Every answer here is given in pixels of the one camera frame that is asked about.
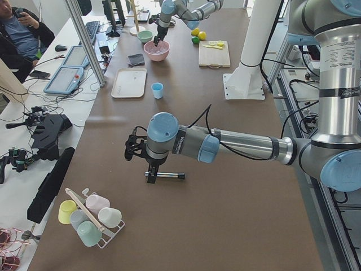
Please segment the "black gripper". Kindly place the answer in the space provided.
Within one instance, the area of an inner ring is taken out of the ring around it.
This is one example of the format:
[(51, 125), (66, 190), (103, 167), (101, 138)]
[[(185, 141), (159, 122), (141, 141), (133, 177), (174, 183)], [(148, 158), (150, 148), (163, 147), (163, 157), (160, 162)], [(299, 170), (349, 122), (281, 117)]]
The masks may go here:
[(160, 41), (163, 41), (168, 33), (169, 15), (152, 15), (148, 20), (149, 24), (157, 24), (157, 34), (154, 37), (153, 43), (157, 47)]
[(156, 159), (156, 158), (151, 157), (147, 153), (147, 151), (146, 151), (147, 136), (146, 135), (145, 136), (137, 135), (138, 128), (141, 128), (144, 131), (147, 131), (146, 128), (144, 128), (142, 126), (136, 126), (133, 129), (132, 133), (129, 135), (127, 141), (125, 142), (124, 157), (125, 157), (125, 160), (127, 160), (127, 161), (130, 161), (133, 158), (133, 156), (144, 158), (149, 165), (147, 182), (154, 184), (156, 182), (156, 178), (157, 178), (157, 168), (166, 162), (166, 157), (161, 158), (161, 159)]

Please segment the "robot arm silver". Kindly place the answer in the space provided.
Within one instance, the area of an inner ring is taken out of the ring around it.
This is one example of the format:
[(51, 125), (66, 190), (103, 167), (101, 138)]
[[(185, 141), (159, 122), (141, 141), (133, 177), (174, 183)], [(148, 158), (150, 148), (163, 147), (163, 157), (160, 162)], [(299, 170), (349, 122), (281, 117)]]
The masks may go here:
[(309, 139), (275, 138), (196, 125), (184, 126), (167, 112), (155, 114), (147, 134), (132, 133), (125, 159), (148, 162), (148, 182), (169, 154), (211, 163), (219, 152), (251, 160), (298, 164), (311, 177), (337, 191), (360, 188), (360, 2), (293, 1), (289, 32), (320, 43), (318, 130)]
[(177, 17), (181, 19), (190, 30), (194, 30), (199, 26), (200, 21), (206, 19), (210, 14), (220, 10), (223, 6), (223, 1), (211, 0), (191, 11), (187, 7), (187, 1), (166, 0), (159, 1), (159, 3), (161, 11), (156, 16), (155, 24), (157, 24), (157, 35), (153, 40), (156, 47), (167, 35), (170, 21), (173, 16), (177, 15)]

